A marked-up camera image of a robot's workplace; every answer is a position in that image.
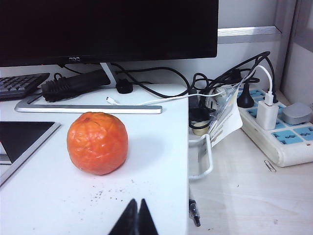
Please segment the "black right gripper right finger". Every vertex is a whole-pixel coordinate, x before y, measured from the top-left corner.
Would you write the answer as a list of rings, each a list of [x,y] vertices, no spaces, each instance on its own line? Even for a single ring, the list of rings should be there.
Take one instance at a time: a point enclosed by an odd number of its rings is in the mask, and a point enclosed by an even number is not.
[[[141,200],[138,214],[138,232],[140,235],[158,235],[145,199]]]

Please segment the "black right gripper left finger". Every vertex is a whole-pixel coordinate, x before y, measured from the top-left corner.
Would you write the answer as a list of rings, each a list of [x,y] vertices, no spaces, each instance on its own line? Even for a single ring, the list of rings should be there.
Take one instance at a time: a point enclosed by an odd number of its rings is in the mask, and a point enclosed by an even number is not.
[[[132,199],[116,221],[109,235],[137,235],[137,222],[137,202],[135,199]]]

